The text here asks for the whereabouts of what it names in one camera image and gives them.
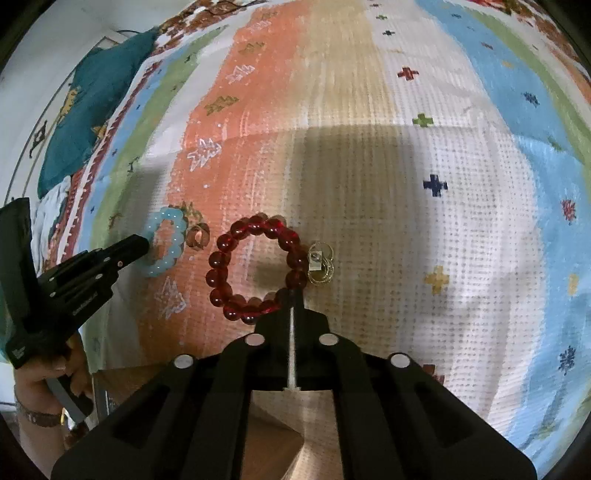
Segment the left hand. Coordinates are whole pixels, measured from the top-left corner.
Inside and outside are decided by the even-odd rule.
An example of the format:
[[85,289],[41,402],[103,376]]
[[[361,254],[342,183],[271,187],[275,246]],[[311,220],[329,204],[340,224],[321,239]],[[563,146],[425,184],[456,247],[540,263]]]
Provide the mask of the left hand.
[[92,380],[88,369],[87,357],[79,333],[68,341],[68,358],[35,358],[14,371],[15,398],[27,410],[57,415],[62,411],[62,404],[47,385],[49,379],[61,376],[70,378],[71,392],[87,398],[93,397]]

